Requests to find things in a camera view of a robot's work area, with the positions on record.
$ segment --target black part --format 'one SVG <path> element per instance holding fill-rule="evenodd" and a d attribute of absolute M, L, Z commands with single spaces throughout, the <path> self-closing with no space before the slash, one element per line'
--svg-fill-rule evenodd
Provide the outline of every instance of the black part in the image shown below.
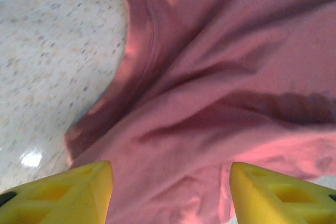
<path fill-rule="evenodd" d="M 329 197 L 336 202 L 336 194 L 330 194 Z"/>
<path fill-rule="evenodd" d="M 8 191 L 4 194 L 0 194 L 0 207 L 2 207 L 4 204 L 9 202 L 11 199 L 13 199 L 17 195 L 14 191 Z"/>

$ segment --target tile floor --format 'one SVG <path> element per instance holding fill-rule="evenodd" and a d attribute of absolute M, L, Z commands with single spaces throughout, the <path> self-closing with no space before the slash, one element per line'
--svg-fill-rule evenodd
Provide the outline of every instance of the tile floor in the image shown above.
<path fill-rule="evenodd" d="M 113 78 L 127 10 L 123 0 L 0 0 L 0 31 L 2 191 L 67 168 L 62 136 Z M 336 188 L 336 177 L 317 183 Z"/>

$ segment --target yellow plastic part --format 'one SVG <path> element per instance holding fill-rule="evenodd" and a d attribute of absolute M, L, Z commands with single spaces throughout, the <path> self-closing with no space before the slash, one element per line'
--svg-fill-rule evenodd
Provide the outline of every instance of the yellow plastic part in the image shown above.
<path fill-rule="evenodd" d="M 232 165 L 230 188 L 239 224 L 336 223 L 330 188 L 245 163 Z"/>
<path fill-rule="evenodd" d="M 107 161 L 23 184 L 6 191 L 17 195 L 0 207 L 0 223 L 104 224 L 112 186 Z"/>

